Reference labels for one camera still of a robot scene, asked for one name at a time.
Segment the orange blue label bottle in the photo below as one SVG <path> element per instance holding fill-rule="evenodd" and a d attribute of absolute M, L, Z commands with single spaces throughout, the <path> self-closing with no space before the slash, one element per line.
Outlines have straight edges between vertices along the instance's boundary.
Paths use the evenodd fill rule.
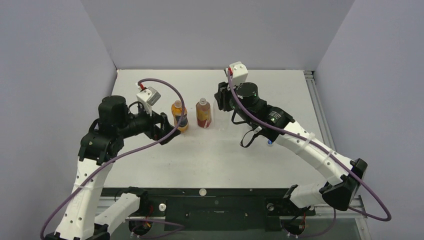
<path fill-rule="evenodd" d="M 186 132 L 189 128 L 187 113 L 187 108 L 183 107 L 183 104 L 180 100 L 176 100 L 171 105 L 171 114 L 173 116 L 174 125 L 176 126 L 179 123 L 177 129 L 181 133 Z"/>

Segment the gold red label bottle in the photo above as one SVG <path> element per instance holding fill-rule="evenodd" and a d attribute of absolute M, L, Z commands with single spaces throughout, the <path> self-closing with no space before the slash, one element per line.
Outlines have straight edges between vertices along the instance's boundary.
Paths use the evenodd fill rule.
<path fill-rule="evenodd" d="M 197 125 L 204 129 L 208 128 L 212 122 L 211 104 L 205 98 L 201 98 L 195 107 Z"/>

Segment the white bottle cap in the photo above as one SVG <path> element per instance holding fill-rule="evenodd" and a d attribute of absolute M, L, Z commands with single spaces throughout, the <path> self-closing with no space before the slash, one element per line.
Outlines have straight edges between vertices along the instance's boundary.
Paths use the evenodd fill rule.
<path fill-rule="evenodd" d="M 207 195 L 207 190 L 205 189 L 205 188 L 201 188 L 199 191 L 198 191 L 198 193 L 199 193 L 199 195 L 200 196 L 206 196 Z"/>

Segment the clear bottle blue cap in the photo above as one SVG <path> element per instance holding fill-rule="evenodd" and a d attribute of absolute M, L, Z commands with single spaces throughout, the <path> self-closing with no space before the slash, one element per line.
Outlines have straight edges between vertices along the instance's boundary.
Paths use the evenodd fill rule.
<path fill-rule="evenodd" d="M 230 123 L 231 113 L 219 109 L 218 102 L 213 103 L 213 121 L 214 127 L 219 131 L 226 131 Z"/>

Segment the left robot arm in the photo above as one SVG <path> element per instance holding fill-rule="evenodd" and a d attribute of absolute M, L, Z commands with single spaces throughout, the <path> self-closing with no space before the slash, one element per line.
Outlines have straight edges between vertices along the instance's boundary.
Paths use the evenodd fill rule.
<path fill-rule="evenodd" d="M 77 173 L 72 193 L 52 213 L 61 208 L 65 213 L 56 230 L 42 240 L 87 240 L 96 230 L 95 215 L 106 178 L 112 169 L 112 160 L 124 147 L 124 140 L 145 134 L 154 144 L 164 145 L 180 134 L 170 125 L 165 113 L 139 112 L 132 114 L 126 99 L 120 95 L 107 96 L 98 106 L 99 117 L 93 121 L 88 133 L 80 141 Z"/>

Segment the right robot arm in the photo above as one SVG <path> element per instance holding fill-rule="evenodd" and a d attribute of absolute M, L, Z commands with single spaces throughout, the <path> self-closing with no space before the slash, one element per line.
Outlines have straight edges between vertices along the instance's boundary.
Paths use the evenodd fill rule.
<path fill-rule="evenodd" d="M 241 123 L 251 127 L 254 139 L 264 136 L 274 144 L 287 148 L 326 180 L 324 183 L 291 186 L 282 199 L 283 209 L 294 214 L 302 208 L 327 204 L 336 210 L 347 211 L 368 164 L 361 158 L 353 160 L 336 153 L 312 132 L 306 131 L 289 113 L 260 99 L 255 83 L 242 83 L 235 88 L 235 93 L 249 114 L 238 106 L 227 82 L 220 82 L 214 94 L 218 109 L 232 112 L 233 116 L 239 115 Z"/>

